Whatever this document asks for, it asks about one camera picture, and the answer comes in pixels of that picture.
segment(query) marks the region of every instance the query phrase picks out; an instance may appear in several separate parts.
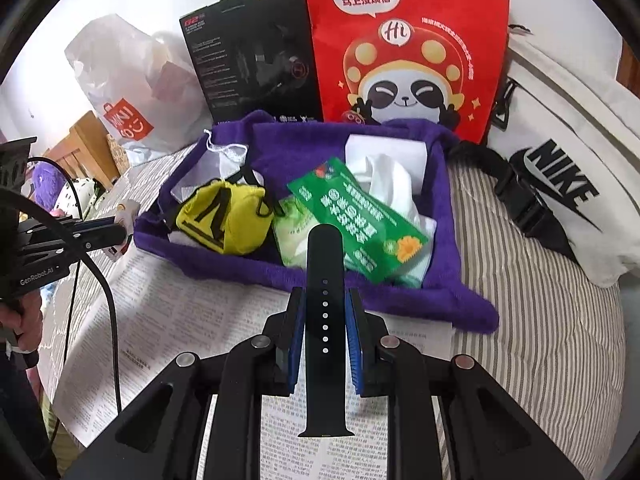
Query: white nike bag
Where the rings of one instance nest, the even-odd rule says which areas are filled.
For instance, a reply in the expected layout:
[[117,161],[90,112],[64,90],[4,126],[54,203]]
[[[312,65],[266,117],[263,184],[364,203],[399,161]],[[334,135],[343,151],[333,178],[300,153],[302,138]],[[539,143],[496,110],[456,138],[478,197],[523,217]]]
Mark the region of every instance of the white nike bag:
[[511,34],[508,113],[488,147],[539,190],[587,277],[611,286],[640,264],[640,101],[559,50]]
[[211,126],[193,68],[117,14],[90,21],[65,55],[132,166],[177,152]]

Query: newspaper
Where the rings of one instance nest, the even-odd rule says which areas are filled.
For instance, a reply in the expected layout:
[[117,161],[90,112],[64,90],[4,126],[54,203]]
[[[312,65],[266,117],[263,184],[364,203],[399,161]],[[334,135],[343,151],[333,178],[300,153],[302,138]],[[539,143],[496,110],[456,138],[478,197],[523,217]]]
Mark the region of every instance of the newspaper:
[[[267,317],[284,311],[289,298],[286,292],[261,286],[191,280],[169,262],[134,246],[118,262],[110,285],[118,317],[124,406],[180,352],[192,351],[201,358],[227,352],[260,333]],[[450,358],[450,323],[383,317],[389,332],[421,352]],[[84,318],[54,397],[56,414],[84,446],[116,416],[111,353],[108,310],[101,296]],[[296,393],[263,397],[263,479],[385,478],[385,399],[357,397],[349,372],[345,388],[347,427],[354,437],[297,437],[306,418],[304,356]],[[212,407],[207,433],[213,412]]]

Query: purple plush toy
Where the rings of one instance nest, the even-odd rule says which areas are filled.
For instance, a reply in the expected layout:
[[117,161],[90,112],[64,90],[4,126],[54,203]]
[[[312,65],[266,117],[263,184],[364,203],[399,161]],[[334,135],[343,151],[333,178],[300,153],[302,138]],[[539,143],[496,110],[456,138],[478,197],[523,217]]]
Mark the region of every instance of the purple plush toy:
[[39,162],[33,170],[33,187],[36,204],[47,211],[55,205],[60,191],[65,187],[66,180],[54,166],[46,162]]

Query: hi logo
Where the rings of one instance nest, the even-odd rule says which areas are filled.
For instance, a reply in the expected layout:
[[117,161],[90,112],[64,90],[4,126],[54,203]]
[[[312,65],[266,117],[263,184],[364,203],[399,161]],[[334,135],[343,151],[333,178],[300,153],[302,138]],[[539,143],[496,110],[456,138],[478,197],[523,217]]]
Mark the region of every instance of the hi logo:
[[[526,161],[542,173],[546,182],[529,171]],[[579,205],[597,197],[600,192],[571,157],[558,148],[553,140],[549,139],[538,148],[527,148],[514,153],[511,155],[510,163],[537,190],[561,203],[601,231],[596,224],[578,211]]]
[[411,25],[405,20],[387,20],[380,25],[380,36],[387,43],[403,46],[411,38]]

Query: human hand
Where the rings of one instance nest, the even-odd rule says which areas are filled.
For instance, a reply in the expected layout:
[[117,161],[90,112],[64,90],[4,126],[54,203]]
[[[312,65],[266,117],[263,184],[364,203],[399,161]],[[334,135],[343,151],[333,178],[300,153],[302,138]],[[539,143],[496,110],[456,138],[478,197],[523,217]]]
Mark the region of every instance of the human hand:
[[32,290],[20,298],[20,305],[24,309],[22,315],[0,303],[0,324],[14,330],[19,335],[18,346],[25,352],[38,349],[42,340],[42,298],[39,290]]

